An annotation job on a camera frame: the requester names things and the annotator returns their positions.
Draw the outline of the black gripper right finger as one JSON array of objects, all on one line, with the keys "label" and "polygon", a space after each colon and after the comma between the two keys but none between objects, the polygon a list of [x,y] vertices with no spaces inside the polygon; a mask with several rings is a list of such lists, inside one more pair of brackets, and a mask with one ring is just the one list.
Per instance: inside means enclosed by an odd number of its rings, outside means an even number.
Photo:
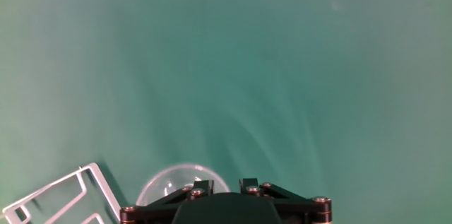
[{"label": "black gripper right finger", "polygon": [[332,201],[327,196],[304,198],[270,182],[259,183],[256,178],[239,181],[240,192],[266,199],[277,213],[299,216],[302,223],[332,223]]}]

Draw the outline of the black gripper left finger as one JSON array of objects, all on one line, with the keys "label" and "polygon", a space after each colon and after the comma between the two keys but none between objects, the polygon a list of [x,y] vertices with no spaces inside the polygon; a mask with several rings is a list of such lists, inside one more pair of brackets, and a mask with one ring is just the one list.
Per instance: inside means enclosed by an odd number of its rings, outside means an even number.
[{"label": "black gripper left finger", "polygon": [[195,181],[146,206],[125,206],[119,211],[120,223],[139,223],[173,216],[178,208],[189,201],[210,196],[214,192],[214,181]]}]

